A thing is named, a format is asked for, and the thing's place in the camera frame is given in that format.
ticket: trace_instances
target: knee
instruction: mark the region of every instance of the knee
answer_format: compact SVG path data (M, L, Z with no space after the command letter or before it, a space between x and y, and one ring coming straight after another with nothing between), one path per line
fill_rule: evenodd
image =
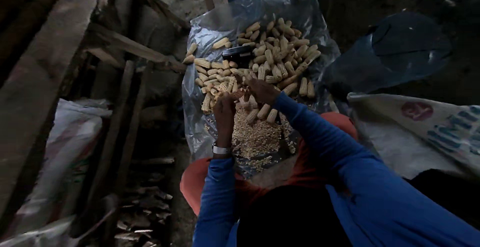
M184 193L187 189L203 187L205 178L208 173L208 164L210 164L211 158L201 158L191 163L180 179L180 191Z
M330 122L340 130L349 134L353 139L358 140L357 129L353 125L351 118L337 112L327 112L320 115L323 119Z

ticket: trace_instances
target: clear plastic sheet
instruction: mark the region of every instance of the clear plastic sheet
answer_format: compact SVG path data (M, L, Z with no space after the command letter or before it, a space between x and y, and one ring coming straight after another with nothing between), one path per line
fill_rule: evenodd
M322 52L320 60L309 66L304 75L315 81L317 92L322 92L320 78L325 66L332 63L340 55L339 48L334 40L330 38L327 24L322 16L317 0L235 0L229 4L219 6L195 19L191 20L191 31L189 34L189 47L197 43L198 48L194 55L196 58L206 58L212 62L222 61L223 49L213 49L215 42L228 37L237 46L236 37L251 24L259 21L262 25L261 31L273 20L283 17L285 21L291 20L293 27L302 32L302 36L310 40L310 44L318 44ZM183 110L185 115L185 137L188 141L192 161L212 156L212 144L215 141L217 129L215 118L205 115L201 111L201 104L204 95L200 87L195 84L198 74L195 66L188 66L182 83ZM328 102L323 98L324 94L317 94L315 102L308 103L311 109L321 113L325 112ZM273 156L272 164L278 163L289 156ZM256 173L248 165L241 165L243 175L250 177Z

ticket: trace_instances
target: person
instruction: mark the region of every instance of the person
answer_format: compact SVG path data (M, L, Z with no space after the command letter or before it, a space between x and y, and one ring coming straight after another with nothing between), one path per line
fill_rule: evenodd
M180 190L198 215L194 247L480 246L479 231L357 143L348 117L318 115L262 80L246 83L300 133L298 158L285 185L272 190L242 180L231 154L193 162ZM233 98L219 98L213 113L216 146L230 148Z

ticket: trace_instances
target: wooden board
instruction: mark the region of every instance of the wooden board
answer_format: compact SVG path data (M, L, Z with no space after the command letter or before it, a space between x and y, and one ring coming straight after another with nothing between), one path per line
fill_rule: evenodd
M2 228L33 189L58 94L96 5L97 0L59 0L0 89Z

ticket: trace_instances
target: dirt floor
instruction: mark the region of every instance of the dirt floor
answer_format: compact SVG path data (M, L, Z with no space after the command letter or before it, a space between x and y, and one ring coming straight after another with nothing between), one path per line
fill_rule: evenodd
M203 0L164 0L177 15L192 19L207 11ZM476 81L480 78L480 54L474 50L480 35L478 0L319 0L321 11L330 29L331 36L337 41L340 50L348 50L355 40L364 35L370 26L383 17L402 10L418 11L434 18L440 23L453 41L454 52L451 62L440 72L419 81L382 89L380 92L402 94L428 98L454 104L479 104L480 96ZM216 5L227 0L214 0ZM179 32L163 17L159 17L149 8L140 12L136 40L148 44L165 54L173 54L183 59L186 52L188 32ZM167 190L173 196L171 233L169 242L173 247L191 246L196 217L179 190L183 171L190 163L190 151L182 132L182 110L180 74L157 71L151 78L150 93L157 103L170 104L169 116L172 123L165 128L152 132L141 131L137 141L142 147L152 147L155 157L173 156L176 164L167 171L169 184ZM291 171L294 159L276 165L254 177L252 182L265 187L278 186Z

